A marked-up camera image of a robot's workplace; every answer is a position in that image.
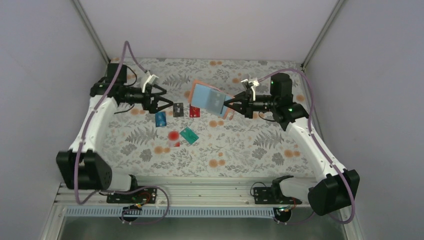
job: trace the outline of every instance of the black cover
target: black cover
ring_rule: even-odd
[[[60,151],[56,156],[56,163],[68,189],[74,189],[74,164],[76,153]],[[112,169],[95,152],[88,150],[81,153],[79,162],[84,165],[78,167],[78,189],[107,190],[111,185]]]
[[[356,170],[345,170],[343,176],[355,198],[359,186],[360,177]],[[327,178],[320,181],[314,188],[309,190],[307,195],[310,207],[319,216],[324,216],[333,211],[351,205],[348,191],[342,178],[339,175],[327,175]]]

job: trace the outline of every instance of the fern leaf pattern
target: fern leaf pattern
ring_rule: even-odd
[[[118,58],[112,59],[112,63],[117,62]],[[230,112],[225,119],[204,109],[200,110],[200,117],[190,117],[189,113],[188,99],[195,79],[234,96],[244,89],[240,84],[242,76],[260,79],[279,69],[296,68],[296,63],[171,58],[139,58],[138,62],[158,76],[155,84],[166,89],[164,98],[183,103],[184,116],[173,117],[172,107],[164,109],[167,125],[156,127],[155,114],[143,109],[141,104],[135,104],[128,112],[114,114],[101,146],[105,161],[112,168],[136,176],[158,177],[313,176],[302,150],[278,123],[264,121],[256,112],[253,119],[236,112]],[[131,58],[124,59],[124,64],[143,76]],[[128,83],[132,83],[132,73],[128,74]],[[294,101],[308,109],[302,97],[307,95],[301,77],[294,72],[287,74],[293,81]],[[256,87],[256,92],[270,94],[270,86],[267,79]],[[129,104],[121,104],[118,109],[128,107]],[[261,117],[272,119],[272,114],[261,113]],[[199,137],[193,144],[179,135],[186,127]],[[174,146],[169,138],[175,132],[179,146]]]

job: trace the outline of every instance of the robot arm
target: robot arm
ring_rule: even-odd
[[[117,64],[110,63],[107,66],[108,76],[113,76],[116,72]],[[78,166],[78,187],[82,190],[111,190],[128,191],[137,187],[137,181],[134,176],[114,171],[107,164],[110,162],[103,152],[103,141],[109,122],[115,112],[117,112],[120,103],[141,104],[143,109],[151,114],[157,113],[173,105],[173,102],[162,97],[167,91],[153,83],[157,77],[146,72],[142,78],[141,88],[126,86],[127,68],[119,72],[118,79],[113,85],[107,97],[103,100],[96,113],[91,115],[95,105],[99,102],[103,93],[110,86],[111,79],[102,78],[96,82],[90,90],[90,101],[87,115],[81,129],[71,144],[68,151],[60,151],[57,154],[56,162],[62,174],[63,180],[69,189],[74,188],[74,165],[76,161],[77,150],[82,142],[82,136],[85,135],[85,141],[82,146],[81,156]],[[165,105],[159,106],[159,101],[165,102]]]
[[[258,85],[255,79],[244,81],[243,84],[246,91],[237,94],[224,105],[250,119],[253,118],[253,112],[272,112],[274,120],[302,149],[315,175],[315,178],[286,175],[273,180],[271,190],[275,199],[278,201],[285,196],[307,201],[320,216],[351,205],[347,189],[334,166],[342,171],[353,197],[358,189],[359,175],[355,170],[347,170],[334,157],[320,136],[314,134],[316,132],[312,124],[312,129],[309,130],[308,113],[301,104],[293,102],[292,80],[289,75],[278,73],[271,77],[271,95],[255,94],[254,88]]]

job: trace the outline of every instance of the table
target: table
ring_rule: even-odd
[[[184,104],[184,117],[173,117],[172,107],[165,110],[166,127],[156,127],[155,115],[141,104],[126,113],[114,115],[103,143],[108,164],[117,171],[137,176],[163,177],[313,177],[307,159],[296,142],[275,122],[255,113],[253,119],[237,112],[232,120],[219,118],[201,109],[199,118],[189,117],[188,97],[195,79],[235,95],[243,91],[240,76],[264,77],[276,70],[297,68],[290,61],[210,60],[138,58],[138,62],[157,75],[157,84],[167,90],[165,98]],[[119,58],[112,59],[118,63]],[[130,58],[124,64],[136,74],[141,70]],[[306,93],[299,74],[287,72],[293,80],[294,100],[306,109]],[[128,71],[129,83],[135,76]],[[257,94],[269,94],[270,80],[256,88]],[[128,109],[121,104],[119,110]],[[261,113],[271,118],[270,113]],[[180,147],[168,146],[168,133],[192,129],[199,139],[189,145],[180,136]]]

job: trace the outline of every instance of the black mounting bracket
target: black mounting bracket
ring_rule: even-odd
[[[299,199],[294,199],[289,196],[282,196],[278,199],[271,191],[271,187],[258,186],[253,188],[254,204],[256,205],[278,205],[278,204],[302,204]]]

